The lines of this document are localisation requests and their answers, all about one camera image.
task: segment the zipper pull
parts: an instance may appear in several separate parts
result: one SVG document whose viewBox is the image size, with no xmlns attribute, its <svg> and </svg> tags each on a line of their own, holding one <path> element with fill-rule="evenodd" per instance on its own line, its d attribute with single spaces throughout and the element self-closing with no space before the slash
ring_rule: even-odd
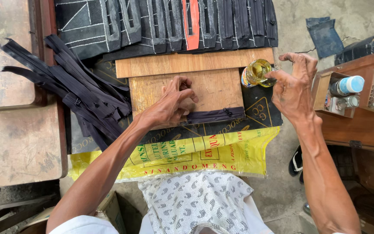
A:
<svg viewBox="0 0 374 234">
<path fill-rule="evenodd" d="M 229 111 L 226 108 L 223 108 L 223 111 L 226 112 L 226 114 L 229 115 L 229 116 L 231 116 L 233 114 L 233 112 Z"/>
<path fill-rule="evenodd" d="M 78 98 L 78 99 L 76 99 L 76 103 L 75 103 L 75 105 L 78 107 L 78 106 L 80 106 L 80 102 L 81 102 L 81 100 Z"/>
</svg>

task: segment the hand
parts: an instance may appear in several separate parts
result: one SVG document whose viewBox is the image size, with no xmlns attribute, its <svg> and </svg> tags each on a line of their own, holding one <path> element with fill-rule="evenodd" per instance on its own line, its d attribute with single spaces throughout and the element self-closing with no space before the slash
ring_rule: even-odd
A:
<svg viewBox="0 0 374 234">
<path fill-rule="evenodd" d="M 182 102 L 186 98 L 191 98 L 195 103 L 199 102 L 197 95 L 189 88 L 192 83 L 185 76 L 175 76 L 167 86 L 161 88 L 161 98 L 142 112 L 142 117 L 151 123 L 151 127 L 180 123 L 181 116 L 190 113 L 183 107 Z"/>
<path fill-rule="evenodd" d="M 293 72 L 283 70 L 268 72 L 266 78 L 275 78 L 272 102 L 295 126 L 319 117 L 314 112 L 311 86 L 317 72 L 317 60 L 307 54 L 286 53 L 279 56 L 281 61 L 293 62 Z"/>
</svg>

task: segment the metal hinge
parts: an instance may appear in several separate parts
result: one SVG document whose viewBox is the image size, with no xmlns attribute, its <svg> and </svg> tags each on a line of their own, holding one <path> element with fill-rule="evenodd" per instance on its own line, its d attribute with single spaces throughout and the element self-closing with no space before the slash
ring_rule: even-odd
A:
<svg viewBox="0 0 374 234">
<path fill-rule="evenodd" d="M 361 149 L 361 141 L 349 141 L 349 145 L 352 148 L 358 148 Z"/>
</svg>

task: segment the forearm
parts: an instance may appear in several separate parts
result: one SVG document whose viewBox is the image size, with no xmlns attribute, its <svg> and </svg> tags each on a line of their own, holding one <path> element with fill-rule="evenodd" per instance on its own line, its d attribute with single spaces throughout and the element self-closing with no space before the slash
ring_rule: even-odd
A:
<svg viewBox="0 0 374 234">
<path fill-rule="evenodd" d="M 304 184 L 311 214 L 322 234 L 360 233 L 355 207 L 337 172 L 315 114 L 294 124 L 303 153 Z"/>
<path fill-rule="evenodd" d="M 128 157 L 150 130 L 151 124 L 138 115 L 130 126 L 97 157 L 56 205 L 47 223 L 47 233 L 79 215 L 93 215 L 111 190 Z"/>
</svg>

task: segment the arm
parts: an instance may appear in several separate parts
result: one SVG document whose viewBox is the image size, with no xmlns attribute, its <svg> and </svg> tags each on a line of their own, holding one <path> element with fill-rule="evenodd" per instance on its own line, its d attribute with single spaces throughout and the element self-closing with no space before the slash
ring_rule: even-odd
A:
<svg viewBox="0 0 374 234">
<path fill-rule="evenodd" d="M 295 53 L 279 59 L 293 62 L 292 74 L 278 70 L 265 77 L 277 79 L 272 101 L 297 131 L 303 152 L 305 193 L 318 231 L 359 234 L 359 217 L 325 144 L 322 120 L 313 109 L 311 85 L 317 60 Z"/>
<path fill-rule="evenodd" d="M 46 233 L 79 215 L 94 215 L 111 190 L 119 172 L 143 136 L 154 126 L 179 123 L 186 109 L 180 103 L 198 98 L 188 87 L 192 82 L 177 76 L 162 89 L 161 99 L 134 118 L 129 127 L 97 157 L 56 205 L 47 222 Z"/>
</svg>

